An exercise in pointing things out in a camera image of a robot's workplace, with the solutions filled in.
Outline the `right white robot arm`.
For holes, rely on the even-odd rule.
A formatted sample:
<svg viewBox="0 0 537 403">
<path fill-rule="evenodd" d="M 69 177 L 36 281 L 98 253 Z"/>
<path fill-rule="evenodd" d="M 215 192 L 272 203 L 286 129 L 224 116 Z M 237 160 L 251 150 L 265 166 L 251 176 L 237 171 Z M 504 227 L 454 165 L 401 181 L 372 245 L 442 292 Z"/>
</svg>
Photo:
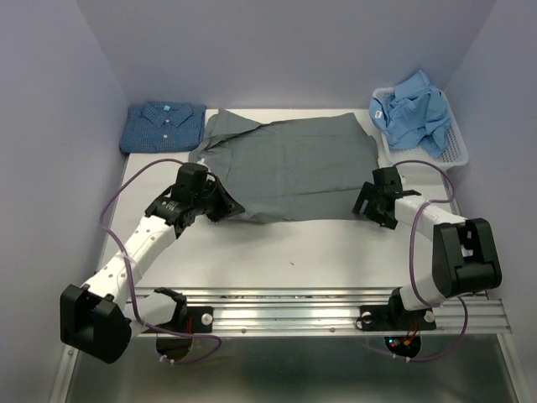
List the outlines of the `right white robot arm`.
<svg viewBox="0 0 537 403">
<path fill-rule="evenodd" d="M 394 166 L 373 171 L 352 209 L 382 228 L 409 225 L 409 284 L 384 305 L 362 305 L 356 321 L 365 332 L 434 330 L 434 308 L 446 300 L 495 289 L 502 272 L 490 223 L 465 218 L 404 190 Z"/>
</svg>

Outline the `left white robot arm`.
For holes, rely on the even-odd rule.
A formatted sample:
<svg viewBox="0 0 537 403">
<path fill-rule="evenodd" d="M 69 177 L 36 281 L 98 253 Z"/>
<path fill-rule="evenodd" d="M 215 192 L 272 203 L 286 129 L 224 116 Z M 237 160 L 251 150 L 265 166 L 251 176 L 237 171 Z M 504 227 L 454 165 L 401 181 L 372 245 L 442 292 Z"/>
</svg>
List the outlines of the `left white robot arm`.
<svg viewBox="0 0 537 403">
<path fill-rule="evenodd" d="M 103 227 L 118 251 L 82 285 L 68 285 L 62 292 L 61 342 L 107 364 L 116 362 L 131 340 L 146 330 L 187 340 L 213 340 L 220 348 L 222 339 L 210 329 L 195 331 L 183 294 L 160 287 L 138 300 L 135 288 L 198 217 L 218 223 L 243 211 L 206 166 L 181 163 L 175 183 L 144 210 L 127 241 Z"/>
</svg>

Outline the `grey long sleeve shirt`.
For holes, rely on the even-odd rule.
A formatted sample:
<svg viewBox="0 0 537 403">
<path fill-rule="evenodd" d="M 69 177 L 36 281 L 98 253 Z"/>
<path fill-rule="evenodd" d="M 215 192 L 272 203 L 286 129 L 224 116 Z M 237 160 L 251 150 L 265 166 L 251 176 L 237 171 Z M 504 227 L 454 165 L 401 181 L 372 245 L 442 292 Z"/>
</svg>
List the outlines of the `grey long sleeve shirt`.
<svg viewBox="0 0 537 403">
<path fill-rule="evenodd" d="M 258 123 L 221 110 L 189 160 L 216 174 L 243 207 L 240 221 L 352 220 L 378 146 L 352 113 Z"/>
</svg>

